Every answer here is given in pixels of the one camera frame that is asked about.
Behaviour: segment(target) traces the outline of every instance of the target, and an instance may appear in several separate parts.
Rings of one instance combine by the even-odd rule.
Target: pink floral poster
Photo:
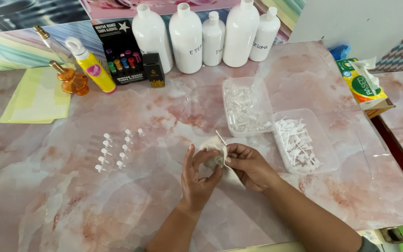
[[[231,8],[240,0],[81,0],[91,19],[130,18],[136,15],[136,7],[148,4],[160,15],[176,12],[180,3],[188,3],[192,11]]]

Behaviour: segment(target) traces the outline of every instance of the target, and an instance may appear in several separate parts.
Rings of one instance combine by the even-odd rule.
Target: white wall
[[[307,0],[289,43],[351,45],[349,58],[379,60],[403,39],[403,0]]]

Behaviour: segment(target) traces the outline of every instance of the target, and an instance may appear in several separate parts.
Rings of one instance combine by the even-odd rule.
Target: white plastic bottle
[[[164,73],[173,67],[173,59],[166,26],[156,12],[150,11],[147,4],[137,7],[138,14],[133,18],[132,31],[139,49],[144,53],[159,53]]]
[[[276,16],[277,11],[276,7],[270,7],[266,14],[261,15],[259,27],[250,52],[250,60],[263,61],[268,56],[274,38],[281,26],[281,21]]]
[[[253,6],[253,0],[241,0],[231,9],[223,47],[225,64],[240,67],[247,63],[258,26],[259,12]]]
[[[225,24],[219,20],[218,12],[209,13],[209,19],[203,22],[202,31],[203,63],[207,66],[217,66],[222,61],[225,41]]]
[[[185,74],[193,74],[202,67],[202,21],[190,10],[189,4],[180,3],[169,22],[176,67]]]

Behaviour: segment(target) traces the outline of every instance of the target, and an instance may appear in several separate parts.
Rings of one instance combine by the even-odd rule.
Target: gold bottle cap
[[[43,28],[41,28],[39,25],[34,25],[34,30],[40,35],[42,39],[48,39],[50,37],[49,33]]]
[[[122,66],[120,64],[120,60],[114,60],[113,63],[115,63],[117,69],[119,69],[119,70],[122,69]]]
[[[49,65],[52,66],[59,74],[64,74],[66,72],[65,69],[55,60],[49,61]]]

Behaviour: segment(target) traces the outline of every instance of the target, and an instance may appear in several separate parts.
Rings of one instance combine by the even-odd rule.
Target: sleeve
[[[379,248],[362,236],[362,246],[358,252],[380,252]]]
[[[133,252],[144,252],[144,249],[137,247]]]

